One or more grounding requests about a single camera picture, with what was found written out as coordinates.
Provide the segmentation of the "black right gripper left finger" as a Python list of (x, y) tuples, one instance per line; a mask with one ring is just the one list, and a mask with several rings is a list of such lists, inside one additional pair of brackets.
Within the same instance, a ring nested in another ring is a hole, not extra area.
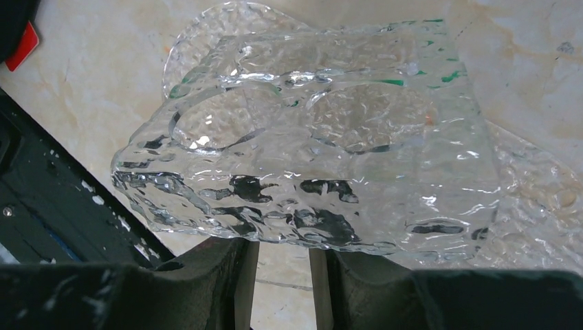
[(249, 329), (259, 244), (211, 237), (155, 269), (1, 266), (2, 329)]

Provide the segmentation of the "clear textured plastic tray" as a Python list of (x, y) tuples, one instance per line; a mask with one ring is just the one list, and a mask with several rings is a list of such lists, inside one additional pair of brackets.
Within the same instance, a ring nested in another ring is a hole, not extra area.
[(318, 30), (222, 3), (162, 84), (111, 163), (154, 231), (582, 272), (582, 182), (483, 117), (440, 20)]

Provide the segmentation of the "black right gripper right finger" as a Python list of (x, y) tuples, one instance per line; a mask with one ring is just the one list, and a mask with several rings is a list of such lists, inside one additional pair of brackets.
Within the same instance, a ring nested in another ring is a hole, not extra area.
[(558, 270), (418, 269), (309, 252), (318, 329), (581, 329), (582, 278)]

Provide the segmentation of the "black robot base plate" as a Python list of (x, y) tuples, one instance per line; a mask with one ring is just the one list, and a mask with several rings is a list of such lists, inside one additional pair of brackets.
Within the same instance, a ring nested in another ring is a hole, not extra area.
[(173, 253), (11, 97), (1, 94), (1, 261), (130, 263)]

